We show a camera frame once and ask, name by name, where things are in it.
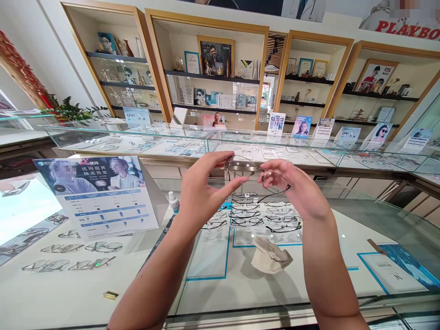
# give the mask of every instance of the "optical shop counter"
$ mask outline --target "optical shop counter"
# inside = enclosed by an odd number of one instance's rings
[[[78,121],[44,125],[60,150],[86,155],[137,155],[146,165],[190,167],[210,151],[233,150],[259,165],[286,159],[315,176],[350,176],[414,180],[424,176],[438,185],[440,161],[433,150],[414,150],[403,143],[371,144],[366,140],[268,136],[262,131],[211,131],[201,126],[170,124],[152,126]]]
[[[84,242],[43,182],[39,176],[16,181],[16,189],[0,198],[1,328],[105,329],[166,235],[171,209],[158,219],[159,229],[108,238],[105,244]],[[181,180],[155,183],[165,196],[169,191],[180,196]],[[209,184],[220,188],[226,181]],[[317,184],[335,215],[342,255],[371,327],[393,322],[394,329],[405,329],[398,314],[435,309],[439,228],[335,182]],[[166,329],[274,329],[316,322],[304,280],[301,215],[285,195],[255,203],[268,194],[254,181],[245,183],[199,232]],[[276,274],[256,269],[256,236],[286,250],[291,263]],[[41,251],[54,244],[84,246],[67,253]],[[98,258],[100,263],[93,264]],[[69,264],[29,271],[41,259]],[[85,266],[75,270],[79,263]]]

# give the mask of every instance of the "framed certificate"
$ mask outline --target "framed certificate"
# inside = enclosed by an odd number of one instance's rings
[[[188,73],[201,74],[200,72],[200,57],[198,53],[185,52],[185,65]]]
[[[312,68],[313,68],[312,59],[300,58],[298,65],[298,76],[302,77],[304,75],[305,77],[311,77]]]
[[[312,77],[324,77],[328,64],[328,61],[316,60],[313,66]]]

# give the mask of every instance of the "black shelf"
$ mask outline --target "black shelf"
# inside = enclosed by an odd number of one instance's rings
[[[165,74],[172,75],[172,76],[182,76],[182,77],[191,77],[191,78],[200,78],[200,79],[229,81],[229,82],[233,82],[233,83],[250,83],[250,84],[255,84],[255,85],[260,84],[259,80],[231,78],[231,77],[228,78],[228,77],[223,77],[223,76],[199,75],[197,73],[188,73],[188,72],[172,71],[172,70],[165,70]]]
[[[297,102],[297,101],[285,101],[285,100],[281,100],[280,103],[290,104],[290,105],[311,106],[311,107],[315,107],[315,108],[324,108],[324,107],[325,107],[325,104],[308,103],[308,102]]]
[[[111,60],[123,60],[123,61],[130,61],[130,62],[148,63],[147,59],[141,59],[139,57],[113,55],[113,54],[106,54],[106,53],[87,52],[87,56],[88,57],[108,58]]]
[[[121,107],[118,105],[112,105],[111,107],[113,110],[124,110],[124,107]],[[159,109],[147,109],[147,108],[137,108],[137,109],[145,109],[151,113],[162,113],[162,110],[159,110]]]
[[[294,125],[294,121],[284,121],[284,125]],[[310,124],[310,127],[316,127],[317,124]]]
[[[156,90],[153,86],[142,86],[142,85],[133,85],[133,84],[123,84],[123,83],[119,83],[119,82],[103,82],[103,81],[100,81],[99,83],[103,86],[113,86],[113,87],[121,87],[121,88],[129,87],[129,88],[147,89],[147,90],[153,90],[153,91]]]
[[[345,95],[353,95],[353,96],[362,96],[362,97],[371,97],[375,99],[391,99],[395,101],[408,101],[408,102],[417,102],[418,98],[409,98],[404,97],[400,95],[393,95],[393,94],[387,94],[387,95],[380,95],[378,93],[361,93],[361,92],[343,92]]]
[[[349,119],[335,119],[335,122],[342,124],[354,124],[354,125],[364,125],[364,126],[376,126],[377,122],[366,122],[366,121],[352,121]],[[393,124],[393,127],[400,127],[399,124]]]
[[[324,85],[333,85],[335,83],[334,81],[325,80],[323,78],[317,78],[317,77],[314,77],[314,78],[303,78],[303,77],[299,77],[299,76],[296,76],[296,75],[289,75],[289,76],[286,76],[284,79],[286,79],[286,80],[302,81],[302,82],[305,82],[305,83],[321,83],[321,84],[324,84]]]
[[[184,109],[193,109],[193,110],[204,110],[204,111],[213,111],[213,112],[228,112],[228,113],[239,113],[246,115],[256,115],[256,111],[245,111],[239,109],[223,109],[223,108],[214,108],[209,106],[199,106],[199,105],[186,105],[186,104],[175,104],[173,103],[173,108],[184,108]]]

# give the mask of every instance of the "spray bottle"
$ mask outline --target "spray bottle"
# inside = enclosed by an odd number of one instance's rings
[[[168,193],[168,198],[170,200],[170,206],[173,209],[174,214],[179,213],[180,203],[173,192]]]

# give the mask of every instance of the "hand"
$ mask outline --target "hand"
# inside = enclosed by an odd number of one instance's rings
[[[287,180],[291,187],[285,194],[305,221],[325,219],[332,214],[330,205],[320,188],[304,171],[291,162],[282,159],[269,160],[261,165],[261,169],[264,173],[260,174],[257,182],[267,188],[278,186],[279,189],[284,190],[287,186],[285,180],[279,180],[280,177],[271,175],[271,172],[280,174]]]
[[[221,189],[208,186],[211,170],[218,164],[224,164],[233,155],[233,151],[207,153],[186,171],[182,179],[180,210],[173,224],[179,223],[182,225],[180,228],[196,235],[226,198],[249,180],[247,177],[237,177]]]

